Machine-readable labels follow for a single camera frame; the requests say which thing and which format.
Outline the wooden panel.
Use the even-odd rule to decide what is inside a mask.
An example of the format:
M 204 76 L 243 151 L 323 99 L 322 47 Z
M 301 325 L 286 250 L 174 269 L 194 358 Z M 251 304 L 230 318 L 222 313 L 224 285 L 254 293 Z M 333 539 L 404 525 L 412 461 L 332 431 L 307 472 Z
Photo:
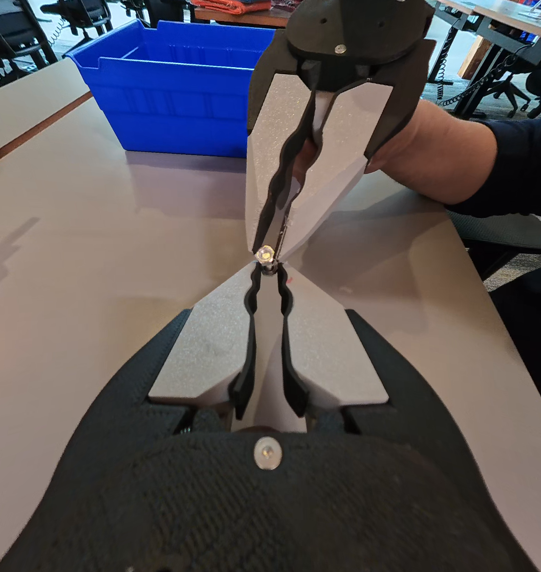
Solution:
M 459 68 L 458 77 L 462 80 L 471 80 L 491 46 L 489 40 L 477 37 Z

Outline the blue plastic bin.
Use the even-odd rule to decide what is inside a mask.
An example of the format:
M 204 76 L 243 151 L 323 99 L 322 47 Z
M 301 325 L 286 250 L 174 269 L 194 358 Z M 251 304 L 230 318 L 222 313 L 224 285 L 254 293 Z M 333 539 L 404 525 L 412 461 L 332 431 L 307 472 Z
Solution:
M 252 72 L 273 29 L 134 20 L 67 53 L 124 150 L 246 157 Z

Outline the person's right forearm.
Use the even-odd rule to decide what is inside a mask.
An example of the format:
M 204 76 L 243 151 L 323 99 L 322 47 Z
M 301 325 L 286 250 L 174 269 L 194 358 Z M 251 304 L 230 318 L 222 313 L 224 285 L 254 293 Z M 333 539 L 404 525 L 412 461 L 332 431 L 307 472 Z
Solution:
M 473 217 L 541 216 L 541 117 L 482 121 L 495 136 L 496 159 L 480 189 L 453 212 Z

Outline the black office chair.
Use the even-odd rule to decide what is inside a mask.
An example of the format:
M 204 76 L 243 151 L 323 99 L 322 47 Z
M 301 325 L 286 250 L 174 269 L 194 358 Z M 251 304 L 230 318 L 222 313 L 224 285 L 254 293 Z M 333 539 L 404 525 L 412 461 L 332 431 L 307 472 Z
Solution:
M 522 112 L 528 109 L 532 101 L 536 102 L 536 106 L 528 111 L 527 118 L 535 119 L 539 117 L 541 115 L 541 69 L 534 70 L 527 74 L 525 80 L 525 89 L 534 96 L 533 98 L 526 95 L 520 88 L 513 84 L 512 79 L 514 75 L 515 73 L 510 73 L 507 78 L 495 82 L 489 90 L 489 94 L 492 94 L 495 99 L 498 99 L 501 95 L 507 97 L 512 106 L 511 111 L 507 114 L 508 118 L 513 118 L 517 112 L 518 105 L 515 99 L 516 97 L 525 101 L 525 104 L 520 108 Z
M 106 1 L 55 1 L 52 4 L 43 4 L 40 10 L 44 14 L 63 18 L 74 36 L 79 36 L 82 32 L 84 38 L 87 38 L 89 29 L 95 29 L 101 36 L 113 29 L 111 12 Z
M 30 74 L 18 65 L 25 57 L 37 70 L 57 63 L 28 1 L 0 1 L 0 88 Z

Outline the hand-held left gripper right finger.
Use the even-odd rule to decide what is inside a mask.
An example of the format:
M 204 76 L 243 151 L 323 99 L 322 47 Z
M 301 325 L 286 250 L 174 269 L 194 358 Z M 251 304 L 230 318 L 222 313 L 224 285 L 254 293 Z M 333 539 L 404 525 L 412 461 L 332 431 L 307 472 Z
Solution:
M 386 404 L 389 396 L 346 309 L 289 264 L 277 268 L 284 396 L 308 411 Z

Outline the desk with black legs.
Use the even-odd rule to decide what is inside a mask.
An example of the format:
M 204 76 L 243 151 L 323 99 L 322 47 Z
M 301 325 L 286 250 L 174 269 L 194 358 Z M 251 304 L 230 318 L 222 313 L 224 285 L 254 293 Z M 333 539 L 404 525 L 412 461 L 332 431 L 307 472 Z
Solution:
M 478 65 L 468 87 L 439 105 L 455 104 L 452 114 L 468 119 L 493 87 L 515 67 L 541 69 L 541 1 L 531 5 L 513 1 L 428 1 L 434 17 L 450 25 L 447 37 L 430 71 L 427 82 L 442 88 L 447 55 L 459 32 L 471 32 L 487 40 L 490 47 Z

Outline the grey mesh office chair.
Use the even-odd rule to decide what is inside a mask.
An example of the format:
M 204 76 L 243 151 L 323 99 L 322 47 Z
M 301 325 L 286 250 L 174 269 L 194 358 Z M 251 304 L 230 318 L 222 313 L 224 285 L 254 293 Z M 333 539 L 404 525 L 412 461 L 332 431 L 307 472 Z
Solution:
M 533 215 L 477 218 L 447 213 L 482 281 L 518 254 L 541 254 L 541 221 Z

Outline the person's right hand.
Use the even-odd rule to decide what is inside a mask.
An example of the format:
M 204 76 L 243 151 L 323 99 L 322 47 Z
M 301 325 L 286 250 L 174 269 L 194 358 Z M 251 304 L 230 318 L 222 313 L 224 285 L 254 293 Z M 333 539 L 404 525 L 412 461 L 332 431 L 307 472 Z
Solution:
M 438 201 L 454 204 L 465 196 L 459 175 L 461 142 L 467 124 L 420 100 L 406 127 L 370 159 L 365 174 L 378 170 L 395 182 Z

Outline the brown wooden table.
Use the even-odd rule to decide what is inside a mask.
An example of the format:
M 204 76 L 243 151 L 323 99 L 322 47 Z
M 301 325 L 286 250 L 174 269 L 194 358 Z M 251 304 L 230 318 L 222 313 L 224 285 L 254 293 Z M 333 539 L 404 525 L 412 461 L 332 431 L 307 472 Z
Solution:
M 214 21 L 223 25 L 237 25 L 266 28 L 285 28 L 293 13 L 272 7 L 270 10 L 249 12 L 241 15 L 222 13 L 220 11 L 195 8 L 195 19 L 198 22 Z

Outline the orange folded cloth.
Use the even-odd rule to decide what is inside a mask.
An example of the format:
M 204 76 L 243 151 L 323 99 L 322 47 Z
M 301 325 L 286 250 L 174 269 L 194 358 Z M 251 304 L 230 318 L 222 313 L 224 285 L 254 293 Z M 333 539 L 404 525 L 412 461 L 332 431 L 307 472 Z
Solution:
M 268 11 L 272 1 L 190 1 L 196 7 L 230 15 Z

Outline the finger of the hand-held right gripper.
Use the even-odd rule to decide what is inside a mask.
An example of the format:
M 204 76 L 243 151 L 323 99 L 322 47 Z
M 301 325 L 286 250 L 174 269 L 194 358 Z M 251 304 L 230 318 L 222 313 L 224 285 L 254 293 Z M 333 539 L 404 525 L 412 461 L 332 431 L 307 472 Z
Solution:
M 298 75 L 275 74 L 247 138 L 245 225 L 248 249 L 265 244 L 286 209 L 293 164 L 310 136 L 316 93 Z
M 364 82 L 333 98 L 317 159 L 289 204 L 276 250 L 278 261 L 287 261 L 357 184 L 367 166 L 367 145 L 392 91 L 389 85 Z

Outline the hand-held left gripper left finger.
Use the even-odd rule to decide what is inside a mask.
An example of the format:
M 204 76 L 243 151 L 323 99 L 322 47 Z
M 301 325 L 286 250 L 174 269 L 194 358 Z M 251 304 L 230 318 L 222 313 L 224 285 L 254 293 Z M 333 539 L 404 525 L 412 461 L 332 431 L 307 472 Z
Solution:
M 229 404 L 241 420 L 254 388 L 259 265 L 250 262 L 195 304 L 149 391 L 157 403 Z

